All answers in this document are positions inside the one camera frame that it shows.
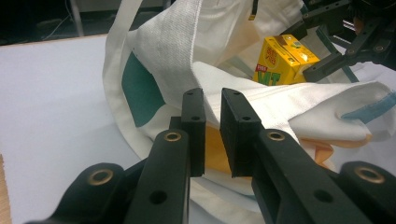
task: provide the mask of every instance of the white table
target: white table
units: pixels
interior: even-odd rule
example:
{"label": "white table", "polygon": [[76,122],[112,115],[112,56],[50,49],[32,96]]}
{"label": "white table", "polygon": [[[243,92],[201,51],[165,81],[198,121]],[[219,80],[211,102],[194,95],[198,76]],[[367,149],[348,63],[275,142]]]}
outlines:
{"label": "white table", "polygon": [[[102,35],[0,48],[0,152],[14,224],[49,217],[87,167],[139,161],[107,106],[105,42]],[[194,203],[190,220],[217,223]]]}

